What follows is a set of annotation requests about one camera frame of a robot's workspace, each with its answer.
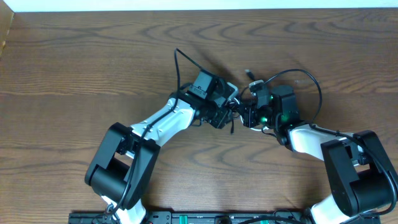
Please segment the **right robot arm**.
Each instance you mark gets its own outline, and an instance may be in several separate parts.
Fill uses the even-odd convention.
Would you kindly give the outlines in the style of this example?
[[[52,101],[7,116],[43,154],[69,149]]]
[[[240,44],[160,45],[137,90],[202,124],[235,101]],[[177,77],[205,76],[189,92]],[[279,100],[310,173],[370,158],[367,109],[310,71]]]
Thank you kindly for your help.
[[[375,132],[342,133],[302,120],[291,86],[248,88],[255,100],[240,104],[243,124],[261,125],[280,145],[325,165],[331,194],[310,208],[313,223],[372,223],[395,209],[397,172]]]

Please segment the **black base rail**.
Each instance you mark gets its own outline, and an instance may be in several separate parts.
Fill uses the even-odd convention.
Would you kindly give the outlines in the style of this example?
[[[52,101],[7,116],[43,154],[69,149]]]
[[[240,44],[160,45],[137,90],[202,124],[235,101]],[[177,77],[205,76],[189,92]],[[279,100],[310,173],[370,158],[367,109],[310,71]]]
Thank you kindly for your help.
[[[68,224],[101,223],[141,223],[141,224],[237,224],[237,223],[307,223],[315,221],[310,215],[288,210],[271,213],[177,213],[170,211],[152,211],[138,220],[129,220],[120,215],[113,218],[103,213],[70,213]]]

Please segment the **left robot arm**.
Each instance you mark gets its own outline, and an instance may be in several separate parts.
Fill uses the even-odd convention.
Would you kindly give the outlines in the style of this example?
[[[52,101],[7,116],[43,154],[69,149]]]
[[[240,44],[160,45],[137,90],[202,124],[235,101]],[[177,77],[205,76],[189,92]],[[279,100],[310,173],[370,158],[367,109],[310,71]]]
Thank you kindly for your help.
[[[146,210],[141,198],[160,148],[196,120],[217,129],[232,120],[235,85],[201,70],[187,88],[172,93],[163,108],[140,123],[114,123],[107,130],[85,175],[85,183],[108,204],[92,223],[143,221]]]

